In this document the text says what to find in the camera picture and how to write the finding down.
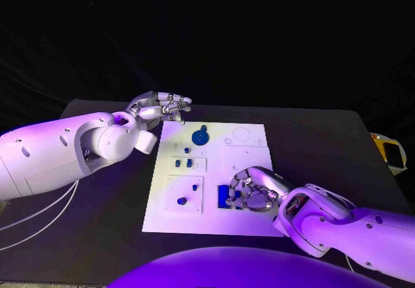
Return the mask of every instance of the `robotic hand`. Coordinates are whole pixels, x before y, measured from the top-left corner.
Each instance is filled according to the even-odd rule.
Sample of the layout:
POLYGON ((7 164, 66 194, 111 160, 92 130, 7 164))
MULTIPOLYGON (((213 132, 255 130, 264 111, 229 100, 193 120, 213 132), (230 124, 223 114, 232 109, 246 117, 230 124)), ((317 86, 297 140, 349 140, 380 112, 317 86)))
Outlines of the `robotic hand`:
POLYGON ((91 113, 26 126, 0 137, 0 199, 47 192, 124 160, 148 154, 160 121, 179 121, 190 98, 164 92, 137 96, 125 111, 91 113))
POLYGON ((346 198, 313 184, 294 188, 258 166, 233 176, 230 190, 241 180, 246 198, 230 197, 226 204, 266 212, 277 203, 274 227, 310 255, 321 257, 336 248, 363 267, 415 283, 413 217, 356 208, 346 198))

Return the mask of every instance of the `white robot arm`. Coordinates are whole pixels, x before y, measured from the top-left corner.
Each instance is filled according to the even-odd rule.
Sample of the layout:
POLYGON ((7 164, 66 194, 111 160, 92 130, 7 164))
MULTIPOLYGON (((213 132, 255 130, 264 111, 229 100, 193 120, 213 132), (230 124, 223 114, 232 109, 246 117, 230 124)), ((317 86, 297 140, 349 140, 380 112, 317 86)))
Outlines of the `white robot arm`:
POLYGON ((346 198, 313 184, 294 188, 258 166, 235 175, 230 190, 239 181, 246 198, 229 198, 228 205, 253 212, 279 205, 274 227, 310 255, 321 257, 336 248, 363 267, 415 283, 415 217, 356 208, 346 198))
POLYGON ((192 100, 147 92, 125 111, 98 112, 26 126, 0 137, 0 199, 47 192, 124 160, 132 149, 148 154, 160 121, 184 124, 179 110, 192 100))

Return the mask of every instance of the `white board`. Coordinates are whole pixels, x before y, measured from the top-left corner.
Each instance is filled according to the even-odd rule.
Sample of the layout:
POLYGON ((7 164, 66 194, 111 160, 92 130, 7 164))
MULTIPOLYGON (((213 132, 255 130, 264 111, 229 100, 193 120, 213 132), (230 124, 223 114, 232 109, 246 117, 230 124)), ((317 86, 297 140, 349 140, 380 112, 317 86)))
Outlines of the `white board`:
POLYGON ((217 208, 217 186, 228 185, 233 174, 251 166, 272 170, 264 125, 164 122, 143 232, 282 236, 272 227, 277 207, 266 213, 217 208), (192 134, 202 125, 209 142, 197 146, 192 134), (202 186, 193 191, 196 181, 202 186), (181 197, 184 205, 177 204, 181 197))

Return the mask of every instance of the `black curtain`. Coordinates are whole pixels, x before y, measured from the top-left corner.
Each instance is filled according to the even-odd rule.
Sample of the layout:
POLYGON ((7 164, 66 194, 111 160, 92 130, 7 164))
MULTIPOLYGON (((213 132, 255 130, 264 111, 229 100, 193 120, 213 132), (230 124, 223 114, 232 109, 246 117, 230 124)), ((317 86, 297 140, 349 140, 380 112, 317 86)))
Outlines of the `black curtain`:
POLYGON ((413 197, 413 4, 364 1, 9 3, 0 12, 0 131, 75 99, 156 90, 196 104, 354 110, 396 138, 413 197))

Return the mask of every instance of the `table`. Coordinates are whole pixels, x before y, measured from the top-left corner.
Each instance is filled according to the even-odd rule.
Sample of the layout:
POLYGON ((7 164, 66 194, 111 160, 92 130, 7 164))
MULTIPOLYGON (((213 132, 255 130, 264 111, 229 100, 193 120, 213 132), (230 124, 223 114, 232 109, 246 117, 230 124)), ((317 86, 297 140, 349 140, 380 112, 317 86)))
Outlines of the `table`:
MULTIPOLYGON (((127 103, 73 100, 62 114, 122 111, 127 103)), ((314 183, 360 207, 412 214, 369 132, 353 111, 192 105, 189 121, 265 125, 275 171, 298 186, 314 183)), ((161 125, 151 132, 160 136, 161 125)), ((290 238, 141 232, 158 144, 79 181, 72 203, 53 225, 27 242, 0 251, 0 280, 107 285, 151 260, 187 249, 258 247, 305 255, 290 238)), ((10 200, 0 226, 42 209, 68 187, 10 200)), ((66 201, 1 233, 1 246, 36 232, 66 201)), ((344 268, 334 249, 321 258, 344 268)), ((412 285, 351 261, 356 272, 393 287, 412 285)))

